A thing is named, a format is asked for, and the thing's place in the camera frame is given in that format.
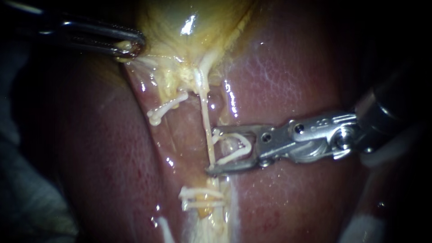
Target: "surgical clip applier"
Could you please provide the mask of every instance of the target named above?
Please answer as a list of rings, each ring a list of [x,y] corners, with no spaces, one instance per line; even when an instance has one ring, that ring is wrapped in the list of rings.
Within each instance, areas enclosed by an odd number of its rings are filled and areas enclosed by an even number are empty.
[[[213,165],[210,175],[229,174],[257,167],[267,167],[281,158],[308,163],[320,158],[345,157],[351,151],[349,137],[356,131],[356,115],[337,112],[303,120],[290,120],[281,127],[220,126],[213,129],[219,135],[237,133],[254,136],[252,154],[243,160]]]

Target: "clip applier jaw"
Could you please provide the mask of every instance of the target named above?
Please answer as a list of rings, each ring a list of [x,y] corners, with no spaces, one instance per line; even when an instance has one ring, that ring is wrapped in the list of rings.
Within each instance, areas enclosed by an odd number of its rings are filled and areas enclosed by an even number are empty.
[[[290,120],[281,127],[220,126],[213,132],[238,133],[254,136],[249,158],[206,169],[210,175],[238,173],[257,167],[267,167],[281,158],[296,163],[315,162],[323,157],[341,159],[351,152],[352,138],[358,132],[356,115],[336,112],[302,120]]]
[[[223,134],[236,133],[245,137],[255,137],[256,140],[258,140],[263,134],[271,132],[273,129],[274,127],[265,125],[219,126],[213,129],[213,134],[218,133],[220,136],[223,136]],[[211,165],[206,169],[206,172],[209,175],[216,176],[221,174],[238,173],[240,171],[246,171],[259,166],[268,166],[269,164],[266,165],[259,159],[260,149],[258,145],[259,144],[255,142],[254,146],[252,147],[252,153],[248,158],[240,161],[228,162],[223,165]]]

